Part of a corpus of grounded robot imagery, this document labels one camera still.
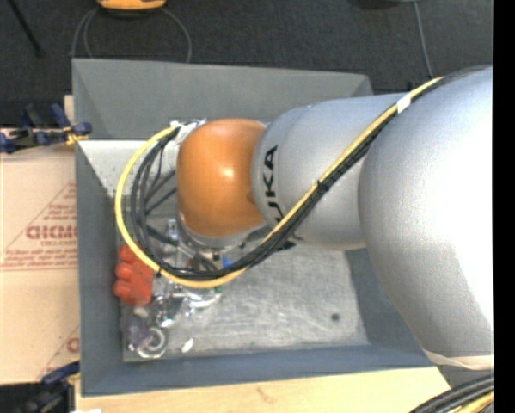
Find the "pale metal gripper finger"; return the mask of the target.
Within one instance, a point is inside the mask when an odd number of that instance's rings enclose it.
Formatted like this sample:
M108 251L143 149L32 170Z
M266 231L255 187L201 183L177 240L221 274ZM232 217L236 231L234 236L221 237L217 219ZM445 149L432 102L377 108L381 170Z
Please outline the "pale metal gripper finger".
M153 303L180 303L185 298L185 290L182 287L164 289L153 295Z
M173 305L161 305L153 309L155 322L176 322L183 317L191 317L194 308L185 302Z

